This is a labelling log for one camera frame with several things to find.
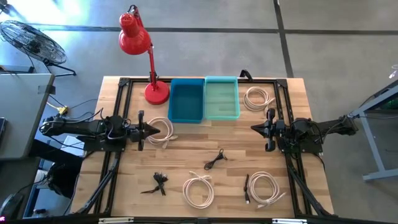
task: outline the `wooden tabletop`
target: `wooden tabletop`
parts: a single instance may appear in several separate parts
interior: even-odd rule
[[[104,77],[96,111],[104,108],[104,115],[112,115],[119,78]],[[288,78],[287,82],[295,118],[311,118],[303,79]],[[132,123],[137,123],[139,110],[145,111],[144,121],[158,116],[167,117],[169,102],[159,106],[148,104],[144,99],[146,85],[146,83],[136,83],[132,88],[128,116]],[[255,85],[267,90],[272,97],[274,96],[272,85]],[[237,121],[203,120],[201,124],[174,124],[174,135],[178,138],[170,141],[167,149],[155,147],[146,140],[144,150],[139,152],[137,143],[128,141],[119,166],[112,216],[293,217],[284,156],[278,149],[274,152],[265,152],[266,139],[250,129],[251,125],[261,124],[266,120],[263,111],[248,111],[243,105],[243,95],[251,86],[253,85],[239,84],[241,115]],[[126,92],[124,91],[122,99],[125,98]],[[261,96],[256,94],[251,95],[251,100],[258,103],[263,101]],[[123,105],[122,100],[120,114],[123,111]],[[270,104],[270,107],[276,108],[275,101]],[[162,132],[154,137],[161,137],[165,127],[162,125],[155,125],[155,127]],[[211,170],[204,170],[203,166],[213,160],[221,148],[224,149],[228,160],[218,161]],[[96,152],[83,162],[72,203],[73,212],[83,206],[98,186],[103,157],[103,152]],[[319,158],[304,154],[303,164],[308,187],[324,208],[333,212],[325,173]],[[183,199],[182,185],[193,177],[188,173],[190,170],[199,175],[212,176],[211,184],[215,190],[215,197],[213,203],[206,209],[195,209]],[[254,200],[247,205],[243,192],[246,174],[251,175],[257,171],[272,174],[278,181],[281,191],[287,192],[276,203],[260,209],[256,208],[257,203]],[[162,196],[160,192],[140,194],[156,186],[153,179],[154,172],[163,172],[168,175],[169,181],[165,183],[167,196]],[[256,192],[265,198],[270,196],[272,190],[265,180],[259,180]],[[196,203],[204,202],[207,194],[207,188],[202,183],[195,183],[190,189],[191,198]],[[303,210],[301,191],[298,191],[298,194]],[[103,202],[107,199],[107,195],[106,189]]]

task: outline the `fan stand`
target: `fan stand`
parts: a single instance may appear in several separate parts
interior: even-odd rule
[[[74,70],[72,70],[70,68],[65,68],[65,67],[63,67],[61,65],[54,64],[54,63],[50,62],[48,59],[44,59],[43,63],[45,65],[45,67],[47,68],[47,70],[49,70],[49,71],[50,71],[49,66],[55,66],[55,67],[62,68],[64,70],[67,70],[67,71],[71,72],[71,73],[64,73],[64,74],[55,75],[55,77],[63,77],[63,76],[69,76],[69,75],[76,76],[76,72]]]

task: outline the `electric fan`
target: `electric fan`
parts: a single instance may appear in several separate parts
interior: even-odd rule
[[[56,75],[56,77],[76,75],[72,69],[60,66],[67,61],[65,51],[54,40],[41,31],[18,21],[0,23],[0,34],[4,39],[28,57],[35,58],[48,66],[56,66],[72,73]]]

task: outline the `gray floor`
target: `gray floor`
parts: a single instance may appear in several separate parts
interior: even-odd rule
[[[395,0],[280,0],[286,29],[397,30]],[[118,27],[131,1],[11,1],[23,18],[41,24]],[[276,29],[272,0],[137,0],[148,27],[219,27]],[[0,21],[8,19],[0,15]],[[77,77],[57,78],[57,98],[75,105],[96,98],[104,75],[148,75],[147,55],[130,56],[118,46],[117,32],[45,31],[67,52],[65,66]],[[151,33],[158,75],[238,75],[286,77],[279,34]],[[295,77],[305,79],[315,121],[336,119],[357,108],[394,79],[398,63],[396,35],[287,35]],[[29,59],[0,42],[0,63],[29,65]],[[35,61],[38,72],[45,72]],[[93,111],[95,102],[72,111]],[[44,116],[54,113],[46,108]],[[362,181],[376,171],[362,131],[328,136],[325,143],[328,185],[335,213],[341,217],[398,222],[398,177]],[[398,153],[384,156],[391,167]]]

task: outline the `plastic bin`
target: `plastic bin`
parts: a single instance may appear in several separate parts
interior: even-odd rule
[[[201,123],[204,80],[176,78],[171,82],[169,120],[173,123]]]
[[[239,89],[236,77],[205,77],[205,117],[211,120],[239,118]]]

